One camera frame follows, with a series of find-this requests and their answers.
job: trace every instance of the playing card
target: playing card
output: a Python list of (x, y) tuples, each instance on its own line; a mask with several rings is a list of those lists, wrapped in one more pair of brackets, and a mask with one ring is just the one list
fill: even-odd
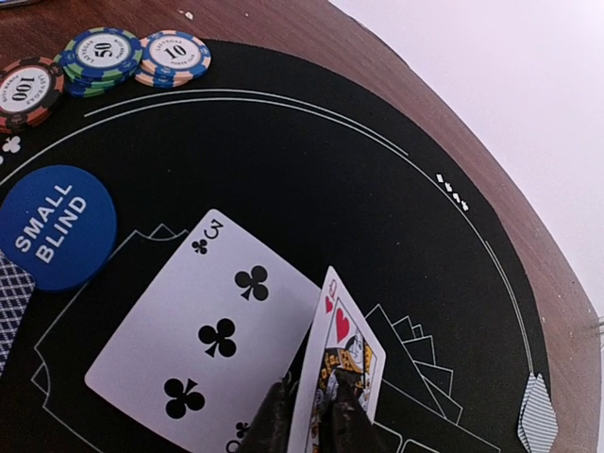
[(536, 381), (537, 381), (537, 377), (534, 374), (530, 373), (528, 375), (528, 382), (527, 382), (527, 387), (525, 388), (525, 394), (522, 397), (522, 405), (520, 406), (520, 417), (518, 418), (518, 430), (517, 430), (518, 437), (520, 438), (522, 445), (525, 446), (525, 449), (527, 451), (530, 451), (529, 442), (527, 441), (527, 434), (525, 433), (524, 429), (522, 428), (522, 417), (524, 415), (525, 407), (527, 406), (527, 402), (529, 402), (530, 393), (532, 392), (532, 388)]
[(318, 423), (335, 397), (335, 370), (354, 377), (354, 392), (373, 421), (386, 352), (332, 267), (319, 297), (295, 399), (289, 453), (319, 451)]
[(318, 294), (211, 210), (115, 331), (86, 384), (189, 451), (225, 451), (286, 374)]
[(543, 375), (538, 375), (532, 384), (520, 425), (527, 439), (527, 451), (549, 452), (558, 434), (558, 423)]

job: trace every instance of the white wall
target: white wall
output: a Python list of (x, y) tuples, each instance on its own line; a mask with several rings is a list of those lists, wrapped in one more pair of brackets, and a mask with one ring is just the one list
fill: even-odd
[(604, 1), (331, 2), (388, 43), (474, 131), (604, 316)]

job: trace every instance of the chip stack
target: chip stack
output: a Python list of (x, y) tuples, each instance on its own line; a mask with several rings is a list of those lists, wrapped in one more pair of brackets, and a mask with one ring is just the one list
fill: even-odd
[(65, 90), (71, 96), (92, 97), (131, 78), (142, 56), (141, 42), (132, 33), (101, 26), (69, 41), (55, 61), (68, 77)]
[(38, 126), (59, 105), (65, 89), (60, 65), (46, 57), (12, 62), (0, 71), (0, 134)]
[(208, 47), (182, 31), (158, 31), (142, 38), (141, 45), (143, 60), (134, 78), (149, 87), (179, 87), (202, 76), (210, 67)]

